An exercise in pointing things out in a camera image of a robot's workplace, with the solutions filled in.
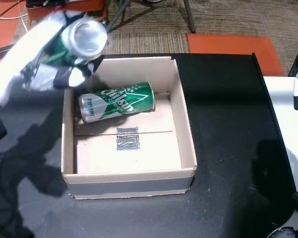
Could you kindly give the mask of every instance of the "open cardboard box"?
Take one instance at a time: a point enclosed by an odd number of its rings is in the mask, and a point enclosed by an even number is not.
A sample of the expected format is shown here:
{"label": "open cardboard box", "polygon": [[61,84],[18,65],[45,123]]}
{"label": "open cardboard box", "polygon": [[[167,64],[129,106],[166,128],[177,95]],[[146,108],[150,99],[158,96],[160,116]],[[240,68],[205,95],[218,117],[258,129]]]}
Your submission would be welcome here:
{"label": "open cardboard box", "polygon": [[[171,57],[105,59],[97,70],[110,88],[149,82],[150,112],[83,124],[65,91],[62,174],[76,199],[185,193],[197,167],[176,61]],[[125,148],[125,142],[131,147]]]}

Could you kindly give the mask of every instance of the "orange surface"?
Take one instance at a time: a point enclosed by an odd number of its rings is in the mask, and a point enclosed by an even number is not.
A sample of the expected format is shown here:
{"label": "orange surface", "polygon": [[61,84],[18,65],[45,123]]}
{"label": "orange surface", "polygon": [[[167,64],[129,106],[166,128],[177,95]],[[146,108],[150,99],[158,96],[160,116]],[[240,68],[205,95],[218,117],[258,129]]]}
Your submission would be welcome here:
{"label": "orange surface", "polygon": [[[27,25],[30,28],[31,22],[34,20],[38,20],[47,14],[49,14],[54,9],[54,6],[47,7],[28,7],[27,12],[29,14],[29,22]],[[80,0],[74,1],[66,4],[66,10],[75,10],[75,11],[103,11],[103,15],[98,17],[99,21],[104,20],[107,17],[107,9],[105,7],[105,0]]]}
{"label": "orange surface", "polygon": [[191,53],[234,55],[255,53],[264,76],[284,76],[270,38],[203,34],[187,34],[187,37]]}
{"label": "orange surface", "polygon": [[[14,5],[16,0],[1,0],[0,2],[0,14],[3,13],[6,9]],[[23,9],[25,6],[25,1],[21,2],[20,7]],[[1,17],[16,17],[19,16],[19,8],[18,5],[10,9]],[[18,25],[19,19],[16,20],[0,20],[0,47],[4,47],[10,44],[13,39],[16,27]]]}

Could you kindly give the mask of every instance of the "chilsung cider can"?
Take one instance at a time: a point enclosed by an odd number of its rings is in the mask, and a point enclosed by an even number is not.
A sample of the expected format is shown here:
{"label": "chilsung cider can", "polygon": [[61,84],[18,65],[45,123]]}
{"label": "chilsung cider can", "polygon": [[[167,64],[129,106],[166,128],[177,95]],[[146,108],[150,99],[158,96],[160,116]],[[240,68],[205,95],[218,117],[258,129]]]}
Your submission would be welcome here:
{"label": "chilsung cider can", "polygon": [[154,95],[148,82],[130,87],[82,94],[78,98],[84,123],[140,113],[154,108]]}

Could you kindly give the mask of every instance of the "black table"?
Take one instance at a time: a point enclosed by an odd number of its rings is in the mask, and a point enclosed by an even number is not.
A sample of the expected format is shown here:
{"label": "black table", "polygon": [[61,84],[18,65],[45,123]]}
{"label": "black table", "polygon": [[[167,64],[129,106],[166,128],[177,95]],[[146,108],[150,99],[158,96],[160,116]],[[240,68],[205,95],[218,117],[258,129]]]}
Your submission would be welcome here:
{"label": "black table", "polygon": [[0,237],[260,238],[287,220],[295,186],[254,56],[172,57],[198,160],[191,190],[72,199],[59,171],[63,93],[16,85],[1,113]]}

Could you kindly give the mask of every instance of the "can top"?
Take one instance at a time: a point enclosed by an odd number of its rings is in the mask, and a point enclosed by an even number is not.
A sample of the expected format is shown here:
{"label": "can top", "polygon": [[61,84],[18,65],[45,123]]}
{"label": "can top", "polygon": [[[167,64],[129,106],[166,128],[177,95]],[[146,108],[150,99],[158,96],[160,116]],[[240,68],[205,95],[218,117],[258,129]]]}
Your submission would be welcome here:
{"label": "can top", "polygon": [[106,45],[107,32],[104,26],[92,19],[82,18],[70,29],[70,43],[75,53],[83,58],[97,58]]}

